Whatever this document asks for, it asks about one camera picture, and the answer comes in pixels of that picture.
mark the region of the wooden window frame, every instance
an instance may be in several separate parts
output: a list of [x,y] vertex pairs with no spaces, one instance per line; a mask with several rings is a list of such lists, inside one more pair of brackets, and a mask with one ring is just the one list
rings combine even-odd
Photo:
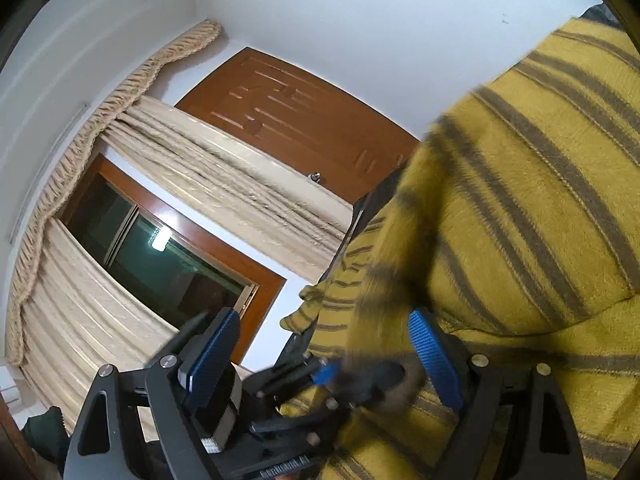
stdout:
[[89,165],[61,213],[60,219],[65,225],[68,225],[75,215],[82,198],[97,175],[107,180],[124,198],[171,228],[179,238],[183,238],[188,246],[191,246],[188,247],[190,250],[195,248],[221,264],[223,269],[229,270],[231,276],[239,275],[257,285],[253,299],[242,315],[240,339],[231,356],[231,360],[239,364],[286,280],[189,220],[133,180],[102,154],[97,155]]

